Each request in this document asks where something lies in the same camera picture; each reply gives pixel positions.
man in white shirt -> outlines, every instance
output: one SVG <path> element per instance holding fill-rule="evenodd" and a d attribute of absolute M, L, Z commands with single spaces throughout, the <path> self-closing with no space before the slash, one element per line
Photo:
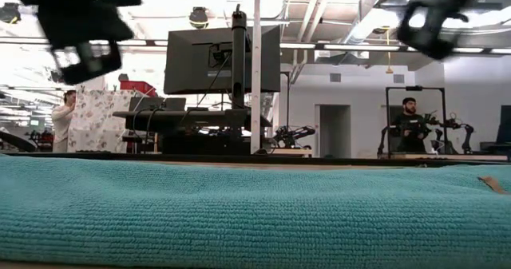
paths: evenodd
<path fill-rule="evenodd" d="M 67 152 L 67 132 L 73 117 L 76 100 L 77 91 L 68 90 L 64 94 L 64 105 L 58 106 L 51 113 L 51 120 L 55 128 L 55 137 L 53 139 L 53 152 L 55 153 Z"/>

microfiber cloth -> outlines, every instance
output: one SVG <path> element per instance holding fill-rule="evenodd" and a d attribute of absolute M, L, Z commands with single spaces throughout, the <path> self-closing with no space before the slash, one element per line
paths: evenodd
<path fill-rule="evenodd" d="M 296 171 L 0 156 L 0 259 L 511 268 L 510 166 Z"/>

doorway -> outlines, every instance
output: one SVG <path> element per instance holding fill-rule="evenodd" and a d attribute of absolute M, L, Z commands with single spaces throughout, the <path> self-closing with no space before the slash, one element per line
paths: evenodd
<path fill-rule="evenodd" d="M 319 156 L 351 158 L 351 107 L 318 105 Z"/>

monitor stand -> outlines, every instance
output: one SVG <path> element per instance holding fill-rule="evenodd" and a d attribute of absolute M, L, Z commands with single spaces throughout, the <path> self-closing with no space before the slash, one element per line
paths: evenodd
<path fill-rule="evenodd" d="M 240 5 L 232 13 L 232 109 L 248 112 L 245 108 L 245 55 L 250 50 L 247 36 L 247 15 Z M 231 140 L 241 138 L 241 127 L 232 128 Z"/>

camera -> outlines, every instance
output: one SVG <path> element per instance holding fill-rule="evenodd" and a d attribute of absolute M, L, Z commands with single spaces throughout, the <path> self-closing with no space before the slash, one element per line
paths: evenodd
<path fill-rule="evenodd" d="M 190 25 L 198 30 L 205 29 L 209 26 L 208 16 L 206 15 L 206 8 L 202 6 L 194 6 L 190 13 Z"/>

